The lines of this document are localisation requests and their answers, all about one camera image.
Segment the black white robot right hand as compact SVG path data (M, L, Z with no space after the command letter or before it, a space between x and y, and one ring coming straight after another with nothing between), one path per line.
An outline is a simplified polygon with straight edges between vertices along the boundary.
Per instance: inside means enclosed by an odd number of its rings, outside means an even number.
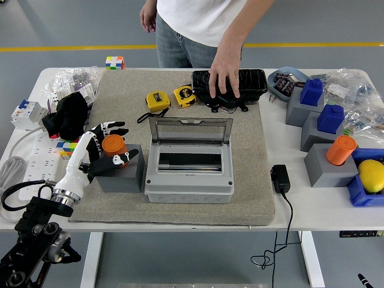
M365 288L373 288L373 286L370 284L370 282L362 274L359 273L358 278Z

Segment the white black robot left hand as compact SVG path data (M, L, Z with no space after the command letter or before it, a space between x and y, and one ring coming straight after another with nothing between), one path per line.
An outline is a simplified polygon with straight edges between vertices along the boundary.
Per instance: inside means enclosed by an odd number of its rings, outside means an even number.
M139 151L116 152L102 157L103 140L107 136L123 136L128 133L125 122L102 122L85 132L67 164L65 176L55 185L52 200L67 202L68 205L78 203L83 198L84 189L96 176L118 170L128 164Z

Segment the person's left hand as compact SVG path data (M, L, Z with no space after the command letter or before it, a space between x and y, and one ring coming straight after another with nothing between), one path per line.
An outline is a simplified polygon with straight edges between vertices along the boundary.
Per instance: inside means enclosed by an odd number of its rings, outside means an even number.
M211 98L215 98L217 94L216 85L219 92L225 94L227 92L226 80L229 80L230 87L236 98L240 97L239 92L239 68L241 58L220 54L217 52L211 68L209 69L209 94Z

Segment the person's right hand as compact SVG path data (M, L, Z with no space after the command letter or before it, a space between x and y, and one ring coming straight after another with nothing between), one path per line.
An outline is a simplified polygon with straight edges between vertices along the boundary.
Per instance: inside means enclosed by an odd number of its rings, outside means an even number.
M147 33L155 32L156 30L156 16L157 16L157 9L156 5L151 6L145 4L141 11L140 11L140 22L142 25L142 28Z

